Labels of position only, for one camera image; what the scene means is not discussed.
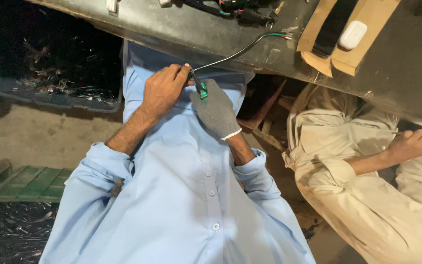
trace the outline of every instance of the glove cuff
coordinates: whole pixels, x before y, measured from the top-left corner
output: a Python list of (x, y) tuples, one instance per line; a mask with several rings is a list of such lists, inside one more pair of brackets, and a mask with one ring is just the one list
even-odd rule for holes
[(227, 135), (227, 136), (225, 136), (225, 137), (221, 138), (221, 140), (225, 141), (226, 139), (228, 139), (228, 138), (230, 138), (230, 137), (232, 137), (232, 136), (237, 135), (238, 133), (240, 133), (240, 131), (242, 131), (242, 128), (239, 128), (239, 130), (237, 130), (236, 132), (234, 132), (234, 133), (232, 133), (232, 134), (229, 134), (229, 135)]

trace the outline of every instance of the pliers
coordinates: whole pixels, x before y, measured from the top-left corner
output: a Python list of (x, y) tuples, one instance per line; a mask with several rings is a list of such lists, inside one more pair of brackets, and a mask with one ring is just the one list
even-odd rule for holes
[(195, 80), (196, 91), (200, 94), (201, 100), (208, 97), (208, 90), (206, 89), (206, 86), (204, 86), (204, 83), (202, 83), (200, 79), (198, 79), (193, 69), (190, 69), (190, 74), (188, 78), (191, 79), (191, 77), (193, 77), (193, 79)]

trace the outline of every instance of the person in beige clothing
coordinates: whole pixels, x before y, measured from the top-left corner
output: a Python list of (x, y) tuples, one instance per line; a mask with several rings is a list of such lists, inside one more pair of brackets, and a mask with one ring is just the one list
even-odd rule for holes
[[(368, 263), (422, 263), (422, 130), (397, 133), (397, 122), (315, 85), (287, 121), (283, 158), (298, 188)], [(377, 173), (396, 164), (398, 189)]]

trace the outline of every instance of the beige shirt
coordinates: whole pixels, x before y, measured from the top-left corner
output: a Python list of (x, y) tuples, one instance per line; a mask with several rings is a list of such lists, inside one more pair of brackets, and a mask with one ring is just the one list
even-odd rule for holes
[(397, 169), (398, 189), (377, 172), (356, 176), (343, 159), (378, 153), (397, 118), (357, 98), (307, 87), (288, 118), (288, 153), (306, 200), (368, 263), (422, 263), (422, 157)]

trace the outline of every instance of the light blue shirt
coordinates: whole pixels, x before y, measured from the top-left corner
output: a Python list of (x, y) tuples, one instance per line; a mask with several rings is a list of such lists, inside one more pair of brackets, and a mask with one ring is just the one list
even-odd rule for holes
[[(124, 44), (124, 122), (143, 99), (144, 81), (176, 58)], [(213, 69), (238, 111), (251, 74)], [(229, 147), (200, 123), (186, 88), (130, 158), (94, 143), (66, 181), (40, 263), (315, 263), (263, 152), (235, 167)], [(117, 198), (110, 190), (117, 179)]]

